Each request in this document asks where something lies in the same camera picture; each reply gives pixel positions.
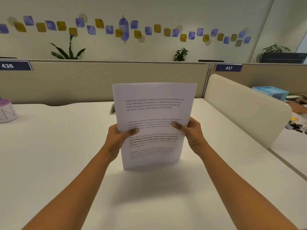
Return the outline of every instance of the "yellow decorative tile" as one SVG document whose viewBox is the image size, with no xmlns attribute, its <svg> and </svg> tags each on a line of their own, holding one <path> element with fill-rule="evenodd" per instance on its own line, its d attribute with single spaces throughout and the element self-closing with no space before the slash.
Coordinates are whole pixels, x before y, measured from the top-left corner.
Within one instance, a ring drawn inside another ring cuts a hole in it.
<svg viewBox="0 0 307 230">
<path fill-rule="evenodd" d="M 104 28 L 104 23 L 103 23 L 102 19 L 96 18 L 95 23 L 96 23 L 97 28 Z"/>
<path fill-rule="evenodd" d="M 224 39 L 224 34 L 219 33 L 217 35 L 217 41 L 223 41 L 223 39 Z"/>
<path fill-rule="evenodd" d="M 187 35 L 186 34 L 180 34 L 180 41 L 186 42 L 187 41 Z"/>
<path fill-rule="evenodd" d="M 64 21 L 57 21 L 56 24 L 58 26 L 59 31 L 67 30 L 66 23 Z"/>
<path fill-rule="evenodd" d="M 134 30 L 134 37 L 137 39 L 142 38 L 142 32 L 138 30 Z"/>
<path fill-rule="evenodd" d="M 237 41 L 237 38 L 238 38 L 238 35 L 237 35 L 237 34 L 232 34 L 230 41 L 236 42 L 236 41 Z"/>
<path fill-rule="evenodd" d="M 236 42 L 236 47 L 240 47 L 242 45 L 242 42 L 243 40 L 242 39 L 239 39 L 237 42 Z"/>
<path fill-rule="evenodd" d="M 161 33 L 161 25 L 160 24 L 155 24 L 153 29 L 156 33 Z"/>
<path fill-rule="evenodd" d="M 23 23 L 14 22 L 14 26 L 15 26 L 16 30 L 19 31 L 19 32 L 27 32 Z"/>
<path fill-rule="evenodd" d="M 203 42 L 209 42 L 209 38 L 210 38 L 210 35 L 204 34 L 203 35 Z"/>
<path fill-rule="evenodd" d="M 45 23 L 36 23 L 36 28 L 38 30 L 38 32 L 46 32 L 46 25 Z"/>
<path fill-rule="evenodd" d="M 70 27 L 68 28 L 69 34 L 72 36 L 77 37 L 78 36 L 78 31 L 76 27 Z"/>
<path fill-rule="evenodd" d="M 118 38 L 121 38 L 122 37 L 122 29 L 116 29 L 115 30 L 115 36 L 118 37 Z"/>
<path fill-rule="evenodd" d="M 171 36 L 171 29 L 164 28 L 164 36 L 170 37 Z"/>
</svg>

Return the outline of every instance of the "paper sheet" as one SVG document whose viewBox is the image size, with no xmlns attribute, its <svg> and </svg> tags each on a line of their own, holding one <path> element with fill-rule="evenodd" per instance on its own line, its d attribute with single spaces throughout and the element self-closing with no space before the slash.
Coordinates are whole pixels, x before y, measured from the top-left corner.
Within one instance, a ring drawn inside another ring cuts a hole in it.
<svg viewBox="0 0 307 230">
<path fill-rule="evenodd" d="M 113 96 L 119 131 L 139 128 L 122 148 L 124 169 L 180 159 L 184 133 L 171 122 L 187 125 L 197 84 L 114 84 Z"/>
</svg>

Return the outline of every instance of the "number sign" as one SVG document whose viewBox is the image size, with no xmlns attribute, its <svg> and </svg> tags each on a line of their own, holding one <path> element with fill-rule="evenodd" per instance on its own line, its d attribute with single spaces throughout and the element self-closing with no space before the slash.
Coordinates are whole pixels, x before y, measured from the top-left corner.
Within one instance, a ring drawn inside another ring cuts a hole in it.
<svg viewBox="0 0 307 230">
<path fill-rule="evenodd" d="M 242 64 L 217 64 L 214 71 L 218 72 L 241 72 Z"/>
<path fill-rule="evenodd" d="M 5 61 L 0 60 L 0 70 L 22 70 L 32 71 L 28 61 Z"/>
</svg>

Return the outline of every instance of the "beige cubicle panel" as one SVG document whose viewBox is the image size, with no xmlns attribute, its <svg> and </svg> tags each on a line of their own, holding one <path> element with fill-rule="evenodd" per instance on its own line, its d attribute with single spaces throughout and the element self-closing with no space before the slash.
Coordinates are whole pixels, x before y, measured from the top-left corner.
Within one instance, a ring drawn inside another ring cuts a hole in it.
<svg viewBox="0 0 307 230">
<path fill-rule="evenodd" d="M 30 61 L 33 71 L 0 71 L 0 97 L 13 104 L 113 101 L 112 84 L 197 83 L 203 96 L 209 64 L 126 61 Z"/>
<path fill-rule="evenodd" d="M 274 86 L 289 95 L 307 93 L 307 65 L 303 64 L 243 64 L 241 72 L 215 72 L 211 65 L 208 76 L 214 73 L 247 87 Z"/>
</svg>

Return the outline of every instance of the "desk surface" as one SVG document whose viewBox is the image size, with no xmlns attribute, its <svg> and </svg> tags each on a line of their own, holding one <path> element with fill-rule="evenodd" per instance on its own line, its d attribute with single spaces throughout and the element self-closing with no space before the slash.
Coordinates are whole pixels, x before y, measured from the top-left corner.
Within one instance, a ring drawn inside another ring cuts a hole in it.
<svg viewBox="0 0 307 230">
<path fill-rule="evenodd" d="M 305 114 L 292 113 L 292 116 L 307 123 L 307 115 Z M 285 128 L 273 143 L 271 150 L 307 181 L 306 134 Z"/>
<path fill-rule="evenodd" d="M 0 229 L 26 224 L 104 143 L 111 102 L 14 105 L 0 125 Z M 203 99 L 192 117 L 217 153 L 298 228 L 307 227 L 307 182 Z M 84 229 L 236 229 L 202 161 L 185 140 L 179 162 L 123 171 L 112 162 Z"/>
</svg>

